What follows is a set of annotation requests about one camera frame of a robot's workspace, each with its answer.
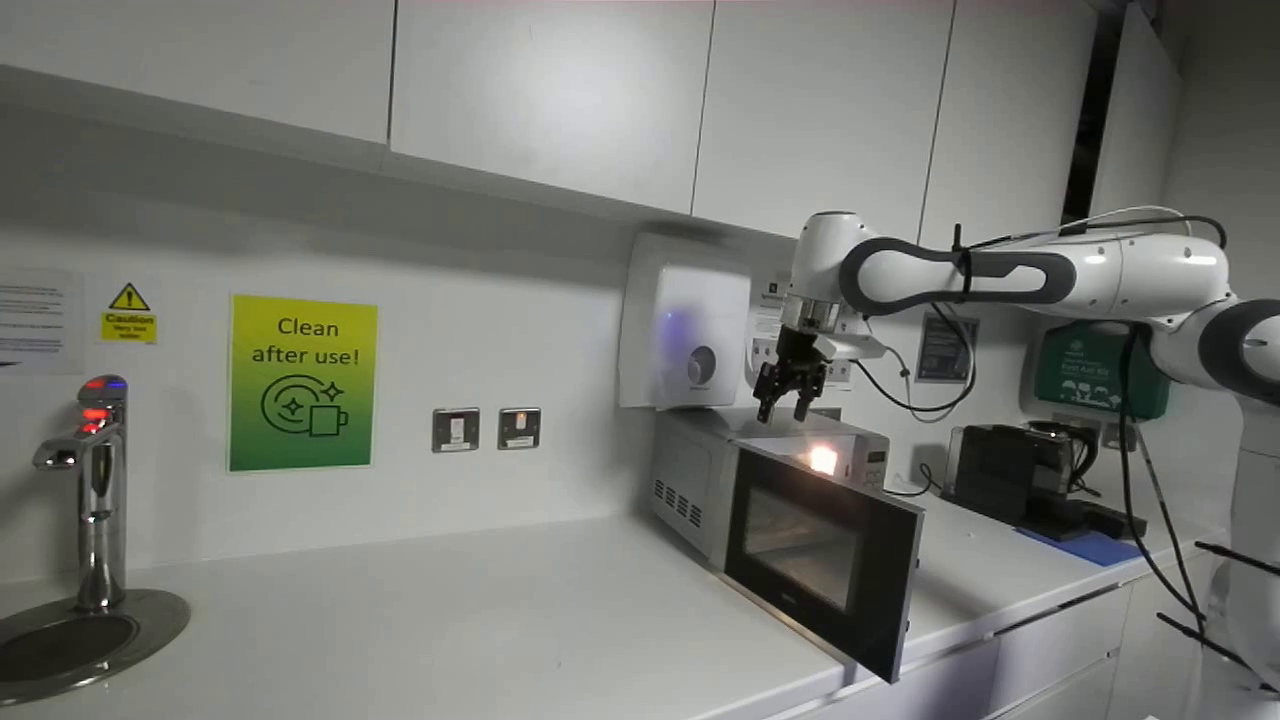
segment wall plate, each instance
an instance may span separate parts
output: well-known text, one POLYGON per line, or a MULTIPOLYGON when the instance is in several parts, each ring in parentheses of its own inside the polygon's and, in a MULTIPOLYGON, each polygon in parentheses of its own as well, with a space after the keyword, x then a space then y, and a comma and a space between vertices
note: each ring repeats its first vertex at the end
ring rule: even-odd
POLYGON ((540 408, 503 408, 498 418, 498 447, 522 453, 545 446, 545 411, 540 408))
POLYGON ((431 453, 477 453, 477 447, 482 447, 482 408, 431 411, 431 453))

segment tap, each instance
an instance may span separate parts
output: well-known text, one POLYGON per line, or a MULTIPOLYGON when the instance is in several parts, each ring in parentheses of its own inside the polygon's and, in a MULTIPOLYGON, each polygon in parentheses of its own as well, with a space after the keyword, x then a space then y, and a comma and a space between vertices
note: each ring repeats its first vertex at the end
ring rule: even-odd
POLYGON ((125 377, 92 377, 78 405, 78 431, 39 446, 32 466, 78 474, 78 610, 109 613, 125 602, 127 384, 125 377))

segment warning sticker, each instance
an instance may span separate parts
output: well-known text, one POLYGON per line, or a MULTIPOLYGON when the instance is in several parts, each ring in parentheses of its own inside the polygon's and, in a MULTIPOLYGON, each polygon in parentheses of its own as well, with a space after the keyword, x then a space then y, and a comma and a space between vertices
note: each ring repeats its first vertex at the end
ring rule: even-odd
POLYGON ((101 330, 106 346, 157 346, 161 322, 136 286, 125 286, 101 330))

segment electrical socket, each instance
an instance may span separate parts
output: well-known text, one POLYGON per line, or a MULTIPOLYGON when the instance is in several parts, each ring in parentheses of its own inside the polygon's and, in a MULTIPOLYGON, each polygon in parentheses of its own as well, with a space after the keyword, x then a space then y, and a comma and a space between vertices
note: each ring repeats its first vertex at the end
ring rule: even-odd
MULTIPOLYGON (((1137 453, 1137 425, 1128 425, 1128 431, 1123 431, 1123 453, 1137 453)), ((1120 453, 1120 425, 1106 425, 1106 447, 1113 447, 1113 453, 1120 453)))
POLYGON ((503 408, 498 418, 498 447, 540 447, 545 446, 545 411, 540 408, 503 408))
POLYGON ((431 411, 431 453, 477 453, 477 447, 482 447, 482 408, 431 411))

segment red light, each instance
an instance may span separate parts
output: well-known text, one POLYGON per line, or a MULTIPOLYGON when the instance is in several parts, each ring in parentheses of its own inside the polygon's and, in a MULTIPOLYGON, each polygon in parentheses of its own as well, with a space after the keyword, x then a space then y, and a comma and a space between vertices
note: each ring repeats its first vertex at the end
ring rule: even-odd
POLYGON ((79 438, 96 438, 101 428, 109 428, 111 408, 79 408, 79 438))

